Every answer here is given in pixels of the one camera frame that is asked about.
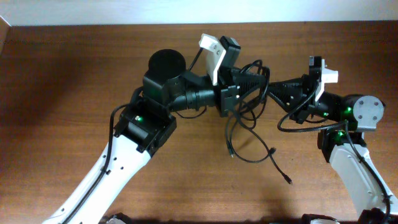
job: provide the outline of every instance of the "table surface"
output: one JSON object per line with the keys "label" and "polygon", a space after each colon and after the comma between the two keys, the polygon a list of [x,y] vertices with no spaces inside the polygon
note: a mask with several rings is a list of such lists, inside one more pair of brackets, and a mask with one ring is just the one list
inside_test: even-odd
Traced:
{"label": "table surface", "polygon": [[[308,73],[308,56],[321,55],[340,75],[327,91],[384,101],[383,119],[365,140],[374,165],[398,192],[397,22],[12,27],[0,58],[0,222],[40,223],[53,214],[98,159],[110,112],[142,85],[149,57],[175,49],[189,64],[202,33],[234,37],[242,47],[237,66],[261,58],[272,82]],[[204,57],[193,71],[205,74]],[[226,119],[210,108],[198,119],[177,118],[171,138],[107,214],[207,222],[317,213],[355,220],[342,181],[317,149],[317,133],[278,131],[283,115],[269,100],[256,131],[277,148],[274,158],[293,185],[270,161],[232,159]],[[264,155],[247,131],[237,129],[235,137],[243,156]]]}

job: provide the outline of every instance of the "white wall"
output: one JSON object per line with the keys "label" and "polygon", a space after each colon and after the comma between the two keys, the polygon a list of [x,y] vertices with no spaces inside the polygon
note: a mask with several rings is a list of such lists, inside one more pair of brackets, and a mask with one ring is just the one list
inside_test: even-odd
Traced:
{"label": "white wall", "polygon": [[12,26],[397,20],[396,0],[0,0]]}

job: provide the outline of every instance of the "white plastic bracket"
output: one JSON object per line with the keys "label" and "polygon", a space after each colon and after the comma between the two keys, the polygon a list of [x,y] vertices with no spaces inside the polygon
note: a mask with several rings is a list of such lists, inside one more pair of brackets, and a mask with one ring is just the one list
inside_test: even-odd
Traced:
{"label": "white plastic bracket", "polygon": [[218,69],[223,62],[226,50],[220,41],[208,34],[202,34],[199,46],[208,51],[206,56],[206,71],[209,74],[213,86],[217,85]]}
{"label": "white plastic bracket", "polygon": [[315,101],[318,101],[325,91],[325,83],[337,83],[338,81],[338,71],[333,71],[325,68],[325,59],[322,59],[322,76],[321,82],[315,92]]}

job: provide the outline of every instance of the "wooden table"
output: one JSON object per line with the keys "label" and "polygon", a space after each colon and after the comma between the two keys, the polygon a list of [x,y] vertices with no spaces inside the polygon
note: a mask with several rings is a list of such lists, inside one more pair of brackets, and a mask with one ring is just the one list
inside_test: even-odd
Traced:
{"label": "wooden table", "polygon": [[[0,222],[40,223],[53,214],[98,159],[110,112],[142,85],[149,57],[175,49],[189,64],[202,33],[234,37],[242,47],[237,65],[261,58],[272,82],[308,73],[308,56],[322,55],[340,75],[327,91],[383,100],[383,119],[365,140],[373,163],[398,193],[397,22],[12,27],[0,58]],[[205,73],[204,57],[193,71]],[[226,119],[211,108],[198,119],[177,119],[172,137],[108,214],[206,222],[317,213],[355,220],[342,181],[317,149],[317,133],[279,132],[283,115],[269,100],[256,131],[277,148],[274,158],[293,185],[270,161],[230,158]],[[264,155],[243,129],[234,144],[248,158]]]}

